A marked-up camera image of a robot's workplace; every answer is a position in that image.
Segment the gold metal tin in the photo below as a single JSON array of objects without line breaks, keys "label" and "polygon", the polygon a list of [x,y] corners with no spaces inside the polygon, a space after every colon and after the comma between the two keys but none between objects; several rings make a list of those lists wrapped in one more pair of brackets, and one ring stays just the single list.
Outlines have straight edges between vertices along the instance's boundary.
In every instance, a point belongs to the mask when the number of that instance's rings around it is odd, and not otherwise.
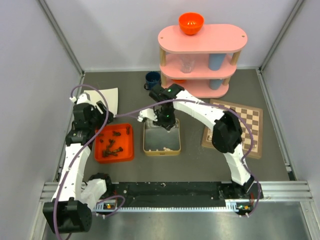
[{"label": "gold metal tin", "polygon": [[149,157],[177,156],[181,153],[180,121],[170,130],[147,120],[143,126],[143,151]]}]

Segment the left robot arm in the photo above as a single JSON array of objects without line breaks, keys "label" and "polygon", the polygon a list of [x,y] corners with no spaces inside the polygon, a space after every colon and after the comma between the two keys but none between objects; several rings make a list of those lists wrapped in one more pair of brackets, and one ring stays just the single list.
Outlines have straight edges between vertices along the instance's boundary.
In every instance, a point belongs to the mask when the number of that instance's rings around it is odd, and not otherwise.
[{"label": "left robot arm", "polygon": [[65,160],[58,187],[42,212],[57,237],[61,234],[88,232],[93,209],[100,197],[109,198],[114,191],[104,177],[95,177],[82,189],[84,170],[97,132],[113,120],[108,106],[98,101],[77,100],[73,107],[72,127],[65,137]]}]

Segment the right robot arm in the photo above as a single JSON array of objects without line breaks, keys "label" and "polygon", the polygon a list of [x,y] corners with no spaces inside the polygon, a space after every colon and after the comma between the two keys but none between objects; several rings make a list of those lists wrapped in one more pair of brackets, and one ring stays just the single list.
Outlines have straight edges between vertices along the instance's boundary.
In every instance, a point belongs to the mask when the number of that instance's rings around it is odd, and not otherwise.
[{"label": "right robot arm", "polygon": [[153,110],[154,125],[169,131],[176,123],[175,110],[178,110],[208,127],[212,131],[212,145],[223,153],[229,166],[234,194],[245,198],[251,193],[254,177],[248,172],[243,153],[240,120],[232,111],[208,106],[175,83],[168,88],[157,84],[150,90],[149,96],[162,103],[159,109]]}]

